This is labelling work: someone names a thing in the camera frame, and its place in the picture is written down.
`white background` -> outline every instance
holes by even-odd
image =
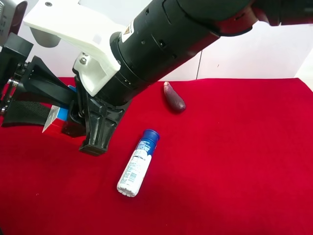
[[[149,2],[150,0],[81,0],[82,5],[125,26]],[[27,11],[36,3],[37,0],[29,0]],[[30,29],[25,25],[21,27],[19,35],[34,44],[29,59],[37,55],[57,76],[73,77],[71,69],[79,50],[63,41],[55,48],[43,48],[35,42]],[[310,70],[313,72],[313,52],[308,57],[308,62],[303,62],[312,48],[311,25],[270,27],[266,23],[258,22],[245,35],[219,39],[203,50],[202,55],[199,53],[164,80],[287,78],[294,77],[297,72],[300,77],[308,79]]]

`spray can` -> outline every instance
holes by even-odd
[[[156,131],[144,131],[117,184],[120,193],[128,197],[135,197],[138,194],[159,139],[160,135]]]

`blue cap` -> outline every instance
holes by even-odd
[[[143,139],[150,139],[152,140],[155,144],[157,144],[157,142],[160,140],[160,135],[158,134],[158,132],[154,131],[154,130],[145,130],[143,132]]]

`small eggplant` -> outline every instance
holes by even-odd
[[[169,82],[164,83],[164,94],[170,107],[178,113],[186,109],[186,104],[183,99],[174,91]]]

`can label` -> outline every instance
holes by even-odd
[[[119,187],[133,192],[140,188],[152,158],[147,153],[149,150],[150,146],[145,141],[138,144],[119,182]]]

